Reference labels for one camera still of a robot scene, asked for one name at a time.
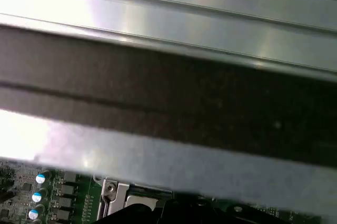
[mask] green circuit board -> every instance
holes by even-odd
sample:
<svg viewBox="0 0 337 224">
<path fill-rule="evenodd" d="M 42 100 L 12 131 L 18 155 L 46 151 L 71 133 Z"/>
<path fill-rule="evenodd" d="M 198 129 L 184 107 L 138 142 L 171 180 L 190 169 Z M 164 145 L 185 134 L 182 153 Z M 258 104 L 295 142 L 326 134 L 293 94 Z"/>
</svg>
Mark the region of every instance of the green circuit board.
<svg viewBox="0 0 337 224">
<path fill-rule="evenodd" d="M 51 178 L 38 184 L 36 176 L 46 169 Z M 32 195 L 42 188 L 48 192 L 47 196 L 35 203 Z M 44 211 L 34 224 L 89 224 L 97 218 L 102 187 L 90 176 L 3 160 L 0 190 L 16 192 L 13 198 L 0 204 L 0 223 L 33 223 L 28 213 L 40 204 Z"/>
</svg>

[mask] capacitor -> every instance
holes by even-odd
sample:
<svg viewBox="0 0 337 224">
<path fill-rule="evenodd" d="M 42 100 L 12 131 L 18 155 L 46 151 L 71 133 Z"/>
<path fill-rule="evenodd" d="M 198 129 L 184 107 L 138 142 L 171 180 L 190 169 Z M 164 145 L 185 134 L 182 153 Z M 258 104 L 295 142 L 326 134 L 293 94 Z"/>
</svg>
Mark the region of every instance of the capacitor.
<svg viewBox="0 0 337 224">
<path fill-rule="evenodd" d="M 45 170 L 42 173 L 38 174 L 35 178 L 38 184 L 43 184 L 45 181 L 50 180 L 52 173 L 49 170 Z"/>
<path fill-rule="evenodd" d="M 32 195 L 32 200 L 35 203 L 39 203 L 41 200 L 48 196 L 48 190 L 46 188 L 41 188 L 38 192 Z"/>
<path fill-rule="evenodd" d="M 45 211 L 45 207 L 41 204 L 37 205 L 34 209 L 30 210 L 28 213 L 28 217 L 31 220 L 36 220 L 38 217 L 40 217 L 41 215 L 43 215 L 44 211 Z"/>
<path fill-rule="evenodd" d="M 35 219 L 32 224 L 42 224 L 42 221 L 40 219 Z"/>
<path fill-rule="evenodd" d="M 16 195 L 16 190 L 10 190 L 0 193 L 0 204 L 13 198 Z"/>
</svg>

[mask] motherboard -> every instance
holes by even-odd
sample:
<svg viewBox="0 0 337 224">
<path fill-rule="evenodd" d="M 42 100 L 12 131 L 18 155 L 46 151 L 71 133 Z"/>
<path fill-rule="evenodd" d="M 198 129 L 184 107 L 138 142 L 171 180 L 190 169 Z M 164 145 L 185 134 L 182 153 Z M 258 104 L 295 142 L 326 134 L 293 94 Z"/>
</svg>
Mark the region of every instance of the motherboard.
<svg viewBox="0 0 337 224">
<path fill-rule="evenodd" d="M 97 220 L 102 185 L 92 176 L 0 160 L 0 224 L 90 224 Z M 210 199 L 226 211 L 235 201 Z M 292 224 L 320 224 L 321 217 L 250 205 Z"/>
</svg>

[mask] metal rail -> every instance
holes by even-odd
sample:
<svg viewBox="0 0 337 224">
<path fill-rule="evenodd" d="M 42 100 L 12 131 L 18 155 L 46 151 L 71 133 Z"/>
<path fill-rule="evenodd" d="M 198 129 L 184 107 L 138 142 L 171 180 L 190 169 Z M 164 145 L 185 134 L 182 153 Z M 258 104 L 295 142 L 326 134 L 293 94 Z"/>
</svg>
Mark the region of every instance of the metal rail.
<svg viewBox="0 0 337 224">
<path fill-rule="evenodd" d="M 0 14 L 2 24 L 335 81 L 336 0 L 0 0 Z"/>
</svg>

